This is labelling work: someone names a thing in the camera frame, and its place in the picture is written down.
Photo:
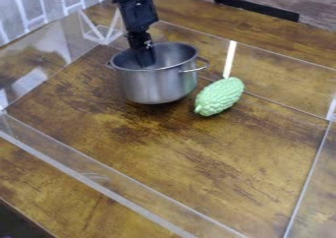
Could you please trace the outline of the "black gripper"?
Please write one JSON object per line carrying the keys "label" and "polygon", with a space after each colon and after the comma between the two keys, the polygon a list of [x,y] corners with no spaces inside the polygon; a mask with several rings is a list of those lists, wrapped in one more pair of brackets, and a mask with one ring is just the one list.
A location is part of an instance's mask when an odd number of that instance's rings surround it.
{"label": "black gripper", "polygon": [[149,26],[159,21],[153,0],[113,0],[117,4],[127,33],[127,41],[141,68],[155,64],[153,42]]}

